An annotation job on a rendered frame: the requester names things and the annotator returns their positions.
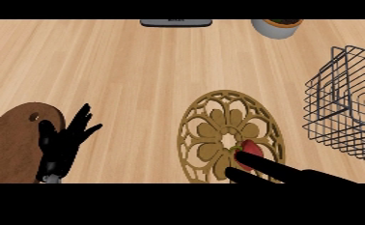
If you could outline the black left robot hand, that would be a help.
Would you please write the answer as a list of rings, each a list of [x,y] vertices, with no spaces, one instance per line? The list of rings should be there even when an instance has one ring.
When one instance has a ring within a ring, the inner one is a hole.
[[[103,124],[88,127],[94,114],[92,107],[86,103],[80,108],[67,128],[57,131],[49,120],[39,123],[39,147],[42,160],[36,174],[36,180],[46,182],[52,176],[60,180],[67,176],[83,142],[103,128]]]

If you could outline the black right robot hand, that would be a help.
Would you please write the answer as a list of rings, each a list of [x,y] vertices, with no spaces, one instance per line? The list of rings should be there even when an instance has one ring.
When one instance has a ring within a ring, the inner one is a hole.
[[[311,169],[299,170],[244,152],[237,153],[237,159],[243,164],[249,165],[255,170],[259,170],[286,184],[355,184],[354,181],[324,172]],[[225,168],[225,176],[236,183],[270,183],[268,180],[234,167]]]

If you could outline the red bell pepper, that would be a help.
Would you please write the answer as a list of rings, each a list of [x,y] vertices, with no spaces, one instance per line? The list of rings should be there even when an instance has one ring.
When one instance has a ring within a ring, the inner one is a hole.
[[[239,159],[237,159],[237,153],[239,152],[244,152],[244,153],[249,153],[252,155],[256,155],[256,156],[264,157],[264,150],[262,150],[262,148],[259,147],[259,145],[256,144],[256,142],[253,140],[247,139],[246,141],[243,141],[240,143],[239,146],[234,146],[231,148],[231,150],[234,152],[234,159],[237,161],[237,164],[240,165],[240,167],[243,168],[244,171],[252,172],[253,171],[253,168],[249,165],[243,164],[239,161]]]

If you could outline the round golden openwork placemat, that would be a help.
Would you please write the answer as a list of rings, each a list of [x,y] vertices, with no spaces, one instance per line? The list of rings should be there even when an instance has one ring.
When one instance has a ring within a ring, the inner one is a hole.
[[[207,93],[187,108],[178,135],[179,160],[191,183],[231,183],[224,173],[227,167],[278,183],[234,159],[246,140],[255,142],[252,150],[261,151],[265,158],[286,163],[283,133],[264,105],[237,91]]]

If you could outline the brown wooden cutting board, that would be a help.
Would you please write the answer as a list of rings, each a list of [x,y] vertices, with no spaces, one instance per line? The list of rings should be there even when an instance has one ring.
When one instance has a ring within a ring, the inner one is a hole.
[[[42,159],[39,123],[52,122],[57,131],[66,128],[58,108],[43,102],[29,102],[0,116],[0,183],[38,183]]]

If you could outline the grey plant pot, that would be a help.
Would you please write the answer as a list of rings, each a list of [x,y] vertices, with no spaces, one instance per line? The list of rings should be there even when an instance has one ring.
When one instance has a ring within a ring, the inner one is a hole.
[[[258,32],[271,39],[283,40],[290,38],[301,25],[302,19],[280,19],[272,21],[271,19],[253,19],[252,24]]]

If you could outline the dark grey flat appliance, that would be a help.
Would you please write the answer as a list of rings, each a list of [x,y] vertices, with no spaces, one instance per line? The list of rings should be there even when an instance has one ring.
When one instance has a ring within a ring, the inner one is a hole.
[[[213,19],[142,19],[145,27],[207,27]]]

